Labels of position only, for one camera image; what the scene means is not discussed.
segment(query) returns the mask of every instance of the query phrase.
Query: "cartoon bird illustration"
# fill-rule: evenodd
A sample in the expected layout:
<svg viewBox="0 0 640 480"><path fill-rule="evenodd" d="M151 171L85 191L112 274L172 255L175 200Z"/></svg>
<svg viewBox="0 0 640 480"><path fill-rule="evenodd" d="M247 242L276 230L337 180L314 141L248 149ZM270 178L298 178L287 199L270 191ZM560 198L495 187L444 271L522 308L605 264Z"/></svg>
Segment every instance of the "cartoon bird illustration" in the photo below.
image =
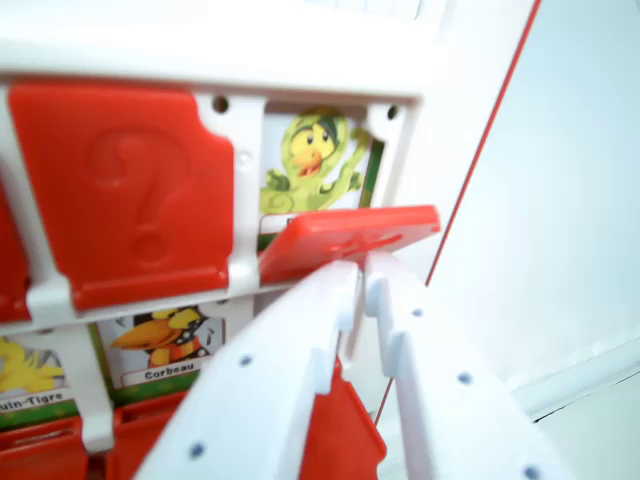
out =
<svg viewBox="0 0 640 480"><path fill-rule="evenodd" d="M356 150L340 169L338 179L324 183L344 156L349 139ZM267 186L260 190L260 211L265 214L324 210L347 192L362 187L355 171L364 158L371 136L362 128L349 131L347 118L335 108L307 110L296 117L282 138L285 173L267 172Z"/></svg>
<svg viewBox="0 0 640 480"><path fill-rule="evenodd" d="M32 350L0 337L0 393L51 390L64 381L64 370L49 350Z"/></svg>
<svg viewBox="0 0 640 480"><path fill-rule="evenodd" d="M203 357L209 351L200 343L196 330L205 320L197 306L136 315L134 328L114 340L111 347L146 351L149 368Z"/></svg>

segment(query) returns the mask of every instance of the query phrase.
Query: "question mark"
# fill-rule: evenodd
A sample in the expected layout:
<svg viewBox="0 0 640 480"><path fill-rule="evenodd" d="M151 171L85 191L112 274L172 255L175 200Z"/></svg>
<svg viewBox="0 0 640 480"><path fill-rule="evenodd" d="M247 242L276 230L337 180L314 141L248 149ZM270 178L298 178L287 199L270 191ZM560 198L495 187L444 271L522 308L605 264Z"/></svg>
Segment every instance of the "question mark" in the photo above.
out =
<svg viewBox="0 0 640 480"><path fill-rule="evenodd" d="M131 173L145 185L135 209L133 257L144 264L166 257L169 245L159 231L159 213L187 177L187 156L172 136L146 129L115 130L100 137L89 155L91 176L105 186L124 186Z"/></svg>

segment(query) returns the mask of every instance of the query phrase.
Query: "red plastic piece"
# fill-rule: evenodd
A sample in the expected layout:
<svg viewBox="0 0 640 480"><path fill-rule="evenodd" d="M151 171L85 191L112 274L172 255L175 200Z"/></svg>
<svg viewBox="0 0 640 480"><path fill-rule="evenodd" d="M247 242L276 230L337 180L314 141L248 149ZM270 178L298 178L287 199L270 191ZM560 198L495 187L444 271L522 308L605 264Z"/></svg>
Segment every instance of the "red plastic piece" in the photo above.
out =
<svg viewBox="0 0 640 480"><path fill-rule="evenodd" d="M174 393L116 409L115 446L107 456L107 480L133 478L184 396L184 392Z"/></svg>
<svg viewBox="0 0 640 480"><path fill-rule="evenodd" d="M373 480L386 455L382 438L341 371L336 362L331 393L316 396L302 480ZM176 393L115 411L115 447L107 457L107 480L133 478L184 395Z"/></svg>
<svg viewBox="0 0 640 480"><path fill-rule="evenodd" d="M89 457L80 417L0 433L3 480L83 480Z"/></svg>
<svg viewBox="0 0 640 480"><path fill-rule="evenodd" d="M303 480L375 480L387 454L358 394L336 361L329 395L317 395L300 469Z"/></svg>
<svg viewBox="0 0 640 480"><path fill-rule="evenodd" d="M29 318L26 295L29 265L13 223L4 192L0 188L0 323Z"/></svg>
<svg viewBox="0 0 640 480"><path fill-rule="evenodd" d="M440 231L433 206L326 210L295 217L260 255L262 283L298 280L338 259L362 262Z"/></svg>
<svg viewBox="0 0 640 480"><path fill-rule="evenodd" d="M228 286L233 146L190 93L22 83L9 103L76 307Z"/></svg>

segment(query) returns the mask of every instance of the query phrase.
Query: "yellow character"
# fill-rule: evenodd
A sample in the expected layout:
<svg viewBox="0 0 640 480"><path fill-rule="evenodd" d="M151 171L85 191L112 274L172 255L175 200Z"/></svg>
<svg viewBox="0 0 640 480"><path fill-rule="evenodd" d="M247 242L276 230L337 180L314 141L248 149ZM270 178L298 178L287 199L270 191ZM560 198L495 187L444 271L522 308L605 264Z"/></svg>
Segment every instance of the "yellow character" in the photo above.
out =
<svg viewBox="0 0 640 480"><path fill-rule="evenodd" d="M64 377L60 367L45 365L43 352L31 351L0 337L0 393L22 388L29 393L51 390Z"/></svg>

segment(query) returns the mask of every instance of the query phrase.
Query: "red plastic door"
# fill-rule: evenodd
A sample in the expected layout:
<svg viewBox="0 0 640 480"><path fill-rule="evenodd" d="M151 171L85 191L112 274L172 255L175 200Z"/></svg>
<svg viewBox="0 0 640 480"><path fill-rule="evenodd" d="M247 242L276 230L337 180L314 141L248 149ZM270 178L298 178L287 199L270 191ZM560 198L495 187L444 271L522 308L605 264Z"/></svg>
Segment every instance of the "red plastic door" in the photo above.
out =
<svg viewBox="0 0 640 480"><path fill-rule="evenodd" d="M29 286L27 258L18 237L16 226L0 188L0 322L11 322L28 318L26 294Z"/></svg>
<svg viewBox="0 0 640 480"><path fill-rule="evenodd" d="M228 285L233 146L190 93L22 83L9 103L76 307Z"/></svg>

